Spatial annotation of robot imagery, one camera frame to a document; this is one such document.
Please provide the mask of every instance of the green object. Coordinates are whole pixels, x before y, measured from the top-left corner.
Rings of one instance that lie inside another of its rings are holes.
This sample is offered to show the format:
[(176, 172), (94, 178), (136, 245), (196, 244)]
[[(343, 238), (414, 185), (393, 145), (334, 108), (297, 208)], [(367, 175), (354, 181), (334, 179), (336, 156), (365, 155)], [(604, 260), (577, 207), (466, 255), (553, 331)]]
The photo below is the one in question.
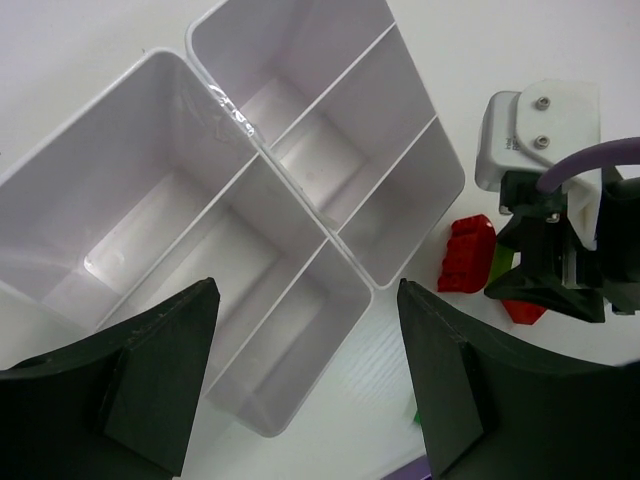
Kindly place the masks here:
[(515, 250), (511, 250), (499, 243), (496, 244), (496, 250), (493, 254), (493, 262), (491, 263), (491, 270), (489, 271), (489, 283), (487, 283), (487, 285), (490, 285), (494, 280), (511, 270), (515, 254)]

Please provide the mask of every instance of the white mounting plate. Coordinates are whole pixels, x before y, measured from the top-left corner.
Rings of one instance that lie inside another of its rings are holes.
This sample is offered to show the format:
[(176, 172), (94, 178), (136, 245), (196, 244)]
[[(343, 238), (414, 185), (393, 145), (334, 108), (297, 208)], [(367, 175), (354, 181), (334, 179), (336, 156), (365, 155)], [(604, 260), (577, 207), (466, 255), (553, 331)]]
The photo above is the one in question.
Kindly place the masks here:
[[(536, 107), (541, 97), (550, 100), (546, 110)], [(540, 135), (550, 139), (547, 148), (536, 148), (535, 140)], [(521, 149), (546, 167), (600, 143), (598, 86), (560, 80), (531, 85), (518, 98), (516, 137)], [(595, 250), (601, 172), (585, 172), (566, 182), (563, 188), (568, 194), (567, 215), (571, 225), (585, 248)]]

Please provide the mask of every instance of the red block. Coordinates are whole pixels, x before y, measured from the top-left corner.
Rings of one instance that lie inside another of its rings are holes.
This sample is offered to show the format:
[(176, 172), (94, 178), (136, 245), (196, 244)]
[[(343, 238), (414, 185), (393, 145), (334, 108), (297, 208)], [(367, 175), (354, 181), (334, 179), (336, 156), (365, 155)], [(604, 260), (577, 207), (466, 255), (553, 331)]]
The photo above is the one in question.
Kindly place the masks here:
[(513, 320), (519, 325), (533, 325), (547, 311), (544, 307), (517, 300), (502, 300), (502, 305)]
[(438, 291), (476, 293), (482, 290), (489, 279), (495, 248), (496, 231), (486, 216), (453, 222)]

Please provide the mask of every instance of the bolt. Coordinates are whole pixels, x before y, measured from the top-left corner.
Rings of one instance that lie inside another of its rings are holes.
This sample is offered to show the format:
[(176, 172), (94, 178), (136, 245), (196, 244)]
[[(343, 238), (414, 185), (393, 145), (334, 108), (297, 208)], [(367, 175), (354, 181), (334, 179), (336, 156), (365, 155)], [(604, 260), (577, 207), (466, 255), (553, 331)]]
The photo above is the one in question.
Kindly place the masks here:
[(546, 135), (540, 135), (533, 142), (534, 146), (538, 150), (544, 150), (545, 148), (547, 148), (549, 146), (550, 143), (551, 143), (551, 140), (549, 140), (549, 137), (547, 137)]
[(551, 100), (549, 99), (549, 97), (540, 97), (536, 101), (536, 108), (538, 110), (546, 110), (547, 108), (549, 108), (550, 105), (551, 105)]
[(550, 217), (547, 218), (547, 223), (558, 223), (560, 221), (559, 213), (552, 213)]

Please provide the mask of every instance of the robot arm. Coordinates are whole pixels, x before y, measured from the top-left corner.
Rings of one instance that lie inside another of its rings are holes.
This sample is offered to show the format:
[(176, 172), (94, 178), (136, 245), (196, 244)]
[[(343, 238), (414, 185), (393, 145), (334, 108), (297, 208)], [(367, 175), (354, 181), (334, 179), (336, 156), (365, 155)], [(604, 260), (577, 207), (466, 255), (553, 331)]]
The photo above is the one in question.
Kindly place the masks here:
[(640, 140), (600, 144), (597, 89), (544, 81), (500, 92), (485, 113), (476, 163), (480, 188), (512, 215), (498, 244), (521, 262), (485, 294), (521, 300), (588, 322), (640, 310)]

